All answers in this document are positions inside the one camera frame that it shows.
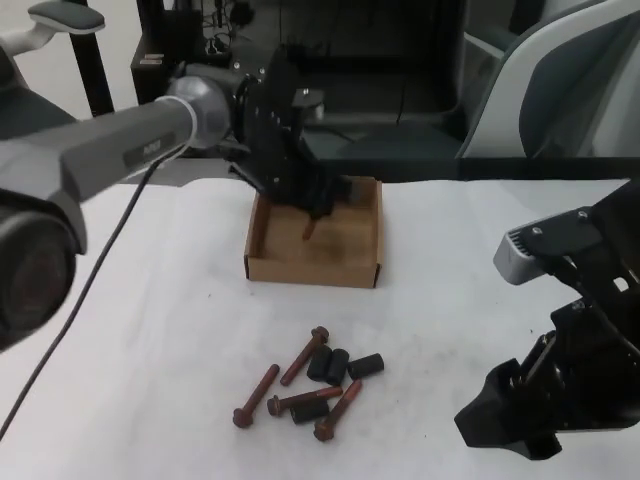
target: cardboard box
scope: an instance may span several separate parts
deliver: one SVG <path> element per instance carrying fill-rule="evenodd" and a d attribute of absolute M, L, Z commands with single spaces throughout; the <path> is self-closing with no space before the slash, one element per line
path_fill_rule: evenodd
<path fill-rule="evenodd" d="M 309 215 L 256 195 L 247 235 L 247 278 L 260 282 L 374 288 L 382 265 L 382 185 L 355 178 L 356 204 L 337 204 L 308 241 Z"/>

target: black cylinder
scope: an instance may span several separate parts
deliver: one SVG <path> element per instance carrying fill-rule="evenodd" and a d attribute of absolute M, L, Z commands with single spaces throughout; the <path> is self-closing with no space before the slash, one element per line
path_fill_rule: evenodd
<path fill-rule="evenodd" d="M 384 370 L 384 360 L 382 360 L 382 355 L 379 353 L 354 360 L 347 366 L 347 372 L 349 372 L 352 380 L 368 377 L 382 370 Z"/>
<path fill-rule="evenodd" d="M 329 404 L 326 400 L 314 400 L 313 402 L 291 407 L 289 411 L 291 412 L 293 423 L 300 425 L 329 415 Z"/>
<path fill-rule="evenodd" d="M 342 384 L 344 374 L 347 372 L 347 365 L 349 364 L 349 352 L 336 348 L 331 355 L 331 362 L 327 369 L 327 375 L 325 381 L 329 385 L 338 387 Z"/>
<path fill-rule="evenodd" d="M 326 345 L 316 348 L 307 369 L 307 377 L 314 382 L 324 382 L 331 362 L 331 353 L 331 349 Z"/>

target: bolt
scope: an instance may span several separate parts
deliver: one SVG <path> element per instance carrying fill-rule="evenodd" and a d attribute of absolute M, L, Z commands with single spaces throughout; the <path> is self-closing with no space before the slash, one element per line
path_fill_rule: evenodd
<path fill-rule="evenodd" d="M 312 400 L 324 400 L 342 395 L 342 387 L 328 387 L 295 397 L 279 399 L 277 395 L 267 400 L 267 409 L 272 417 L 279 417 L 287 408 L 296 407 Z"/>
<path fill-rule="evenodd" d="M 324 420 L 320 420 L 316 423 L 316 429 L 313 432 L 313 435 L 320 440 L 321 442 L 326 442 L 327 440 L 331 440 L 333 438 L 333 433 L 336 425 L 344 415 L 344 412 L 347 411 L 351 402 L 358 396 L 360 390 L 362 389 L 362 380 L 356 380 L 343 395 L 336 406 L 333 407 L 333 410 L 329 412 L 329 415 Z"/>
<path fill-rule="evenodd" d="M 249 397 L 249 400 L 247 400 L 247 403 L 244 404 L 244 407 L 236 408 L 233 411 L 233 423 L 236 425 L 236 427 L 247 428 L 251 426 L 251 424 L 253 423 L 252 415 L 254 410 L 258 406 L 258 403 L 260 403 L 260 400 L 262 400 L 262 398 L 267 393 L 267 390 L 269 390 L 269 387 L 276 379 L 279 372 L 280 367 L 278 365 L 271 365 L 269 367 L 269 370 L 267 370 L 267 373 L 264 374 L 264 377 L 262 377 L 262 380 L 260 380 L 260 383 Z"/>
<path fill-rule="evenodd" d="M 307 343 L 307 346 L 304 347 L 302 352 L 300 352 L 300 355 L 298 355 L 298 358 L 293 361 L 293 363 L 289 367 L 289 370 L 287 370 L 280 379 L 281 385 L 285 387 L 289 386 L 291 382 L 293 382 L 293 379 L 296 377 L 298 372 L 302 370 L 304 364 L 307 363 L 307 360 L 311 358 L 311 355 L 313 354 L 313 351 L 316 349 L 316 347 L 318 345 L 322 345 L 323 343 L 327 343 L 327 340 L 329 339 L 329 331 L 324 327 L 314 328 L 313 330 L 311 330 L 311 335 L 312 338 L 311 340 L 309 340 L 309 343 Z"/>

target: white cloth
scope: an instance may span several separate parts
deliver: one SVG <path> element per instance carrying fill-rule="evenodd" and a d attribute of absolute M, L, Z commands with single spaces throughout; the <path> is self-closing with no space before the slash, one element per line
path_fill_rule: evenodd
<path fill-rule="evenodd" d="M 453 422 L 489 370 L 522 359 L 553 328 L 550 312 L 577 297 L 548 277 L 505 283 L 492 264 L 504 232 L 592 204 L 620 183 L 385 185 L 375 290 L 248 282 L 249 187 L 150 186 L 0 445 L 0 478 L 636 478 L 640 428 L 561 435 L 564 452 L 531 463 L 467 448 Z M 74 297 L 133 188 L 87 205 L 91 254 Z M 1 414 L 74 301 L 0 356 Z M 321 444 L 312 426 L 271 418 L 264 402 L 254 425 L 237 429 L 234 408 L 271 363 L 287 368 L 317 325 L 329 329 L 330 346 L 352 358 L 380 352 L 386 364 L 336 438 Z M 302 373 L 269 394 L 319 386 Z"/>

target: office chair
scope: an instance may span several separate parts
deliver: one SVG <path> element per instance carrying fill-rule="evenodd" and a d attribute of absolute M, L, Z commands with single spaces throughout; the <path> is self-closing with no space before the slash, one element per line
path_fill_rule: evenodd
<path fill-rule="evenodd" d="M 637 0 L 590 0 L 542 19 L 504 52 L 489 55 L 484 66 L 490 68 L 467 86 L 441 128 L 409 122 L 387 127 L 342 142 L 327 164 L 345 174 L 400 182 L 449 178 L 456 158 L 540 155 L 553 143 L 550 135 L 562 137 L 563 127 L 574 136 L 586 130 L 639 22 Z M 554 155 L 575 155 L 569 145 L 554 148 Z"/>
<path fill-rule="evenodd" d="M 0 33 L 0 140 L 74 122 L 67 112 L 31 91 L 14 57 L 44 47 L 56 33 L 85 35 L 104 28 L 104 17 L 91 8 L 60 1 L 28 10 L 35 25 Z"/>

